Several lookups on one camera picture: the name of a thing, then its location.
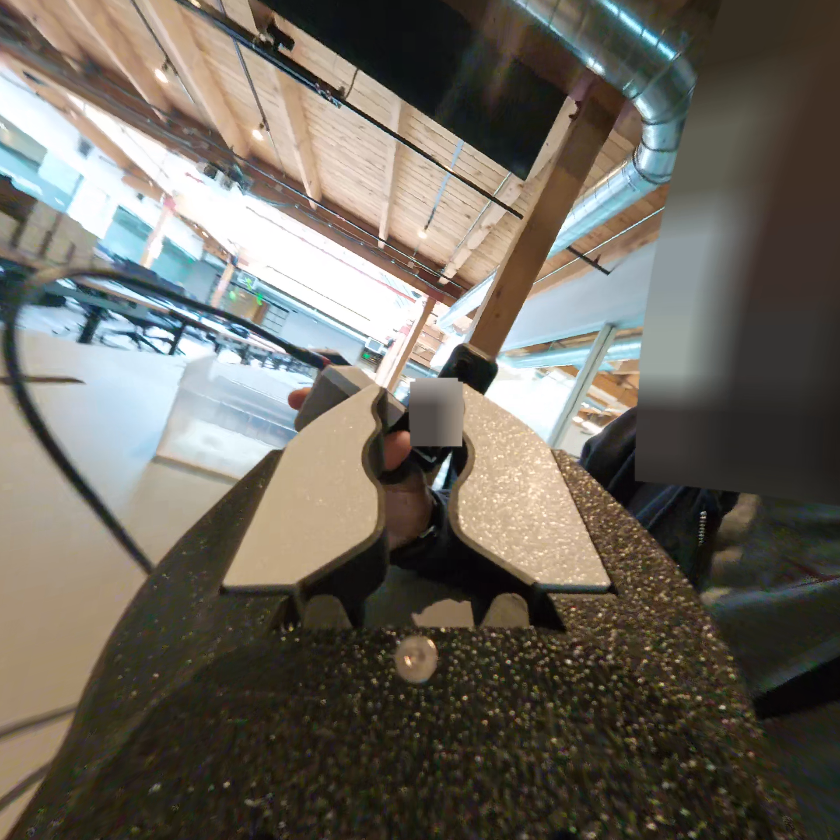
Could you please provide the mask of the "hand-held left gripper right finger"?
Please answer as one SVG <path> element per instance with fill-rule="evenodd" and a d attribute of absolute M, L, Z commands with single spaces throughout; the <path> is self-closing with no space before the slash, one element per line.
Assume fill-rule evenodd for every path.
<path fill-rule="evenodd" d="M 465 461 L 449 497 L 454 536 L 479 579 L 519 595 L 531 623 L 556 626 L 554 595 L 603 596 L 613 583 L 551 447 L 463 386 Z"/>

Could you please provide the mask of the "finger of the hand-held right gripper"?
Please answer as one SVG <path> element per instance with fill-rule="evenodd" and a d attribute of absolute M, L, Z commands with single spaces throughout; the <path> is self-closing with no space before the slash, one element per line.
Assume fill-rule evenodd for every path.
<path fill-rule="evenodd" d="M 318 417 L 368 386 L 373 386 L 385 395 L 384 430 L 387 433 L 408 432 L 406 407 L 362 369 L 344 364 L 330 364 L 318 373 L 297 410 L 296 431 L 301 432 Z"/>

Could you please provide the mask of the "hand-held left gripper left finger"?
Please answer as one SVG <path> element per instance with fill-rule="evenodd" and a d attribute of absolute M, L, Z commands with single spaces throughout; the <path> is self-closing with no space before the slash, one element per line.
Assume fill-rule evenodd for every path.
<path fill-rule="evenodd" d="M 269 624 L 362 627 L 382 584 L 383 437 L 387 397 L 366 386 L 314 419 L 234 484 L 222 533 L 231 541 L 222 602 L 269 610 Z"/>

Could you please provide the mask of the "clear plastic organizer box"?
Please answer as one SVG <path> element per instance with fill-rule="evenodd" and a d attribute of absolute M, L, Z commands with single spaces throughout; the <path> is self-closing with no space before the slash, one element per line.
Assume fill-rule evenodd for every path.
<path fill-rule="evenodd" d="M 296 436 L 288 396 L 310 386 L 313 373 L 308 367 L 296 372 L 227 364 L 213 356 L 189 363 L 155 459 L 211 476 L 243 478 Z"/>

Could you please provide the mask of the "person's right hand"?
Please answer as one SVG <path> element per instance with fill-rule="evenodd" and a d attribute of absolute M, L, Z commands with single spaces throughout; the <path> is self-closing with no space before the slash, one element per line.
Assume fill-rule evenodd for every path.
<path fill-rule="evenodd" d="M 384 437 L 385 529 L 391 551 L 419 539 L 433 519 L 432 492 L 423 471 L 412 461 L 412 453 L 407 431 Z"/>

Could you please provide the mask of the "person's torso in zip jacket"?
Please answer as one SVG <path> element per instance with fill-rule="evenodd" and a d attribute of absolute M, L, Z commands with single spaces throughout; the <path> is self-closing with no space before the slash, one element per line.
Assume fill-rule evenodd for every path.
<path fill-rule="evenodd" d="M 636 432 L 632 407 L 580 465 L 701 594 L 758 717 L 838 702 L 838 507 L 643 481 Z"/>

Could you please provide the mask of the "black ceiling panel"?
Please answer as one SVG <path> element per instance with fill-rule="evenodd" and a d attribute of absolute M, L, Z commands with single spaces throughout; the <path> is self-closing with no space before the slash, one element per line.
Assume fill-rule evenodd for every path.
<path fill-rule="evenodd" d="M 571 55 L 513 2 L 265 5 L 521 181 L 574 75 Z"/>

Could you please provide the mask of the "row of cardboard boxes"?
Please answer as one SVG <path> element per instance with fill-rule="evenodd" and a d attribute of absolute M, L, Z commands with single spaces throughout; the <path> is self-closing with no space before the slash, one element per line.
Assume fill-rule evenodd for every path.
<path fill-rule="evenodd" d="M 76 220 L 2 181 L 2 253 L 52 266 L 90 267 L 97 244 Z"/>

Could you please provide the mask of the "white glass partition frame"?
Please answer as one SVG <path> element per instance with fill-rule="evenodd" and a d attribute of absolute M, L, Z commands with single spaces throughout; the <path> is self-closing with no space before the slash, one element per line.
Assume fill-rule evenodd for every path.
<path fill-rule="evenodd" d="M 562 448 L 564 437 L 602 366 L 606 352 L 614 342 L 616 332 L 617 326 L 614 323 L 606 323 L 598 332 L 548 437 L 552 449 Z"/>

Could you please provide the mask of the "wooden post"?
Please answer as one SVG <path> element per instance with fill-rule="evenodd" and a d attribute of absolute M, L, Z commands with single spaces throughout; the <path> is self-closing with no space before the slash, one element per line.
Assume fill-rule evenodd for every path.
<path fill-rule="evenodd" d="M 494 359 L 539 278 L 551 247 L 623 109 L 623 96 L 596 79 L 585 90 L 547 179 L 502 260 L 467 348 Z"/>

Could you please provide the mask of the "silver air duct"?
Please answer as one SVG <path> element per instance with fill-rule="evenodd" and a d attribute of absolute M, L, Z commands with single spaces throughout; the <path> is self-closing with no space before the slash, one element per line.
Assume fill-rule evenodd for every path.
<path fill-rule="evenodd" d="M 698 35 L 667 23 L 653 2 L 513 2 L 585 69 L 608 82 L 637 111 L 636 150 L 572 206 L 548 259 L 669 182 L 697 83 L 689 52 Z"/>

